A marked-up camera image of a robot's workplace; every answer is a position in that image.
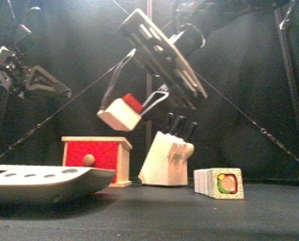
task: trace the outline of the knife block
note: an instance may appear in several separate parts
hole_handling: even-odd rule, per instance
[[[143,185],[183,186],[187,181],[187,158],[194,145],[182,138],[158,132],[139,173]]]

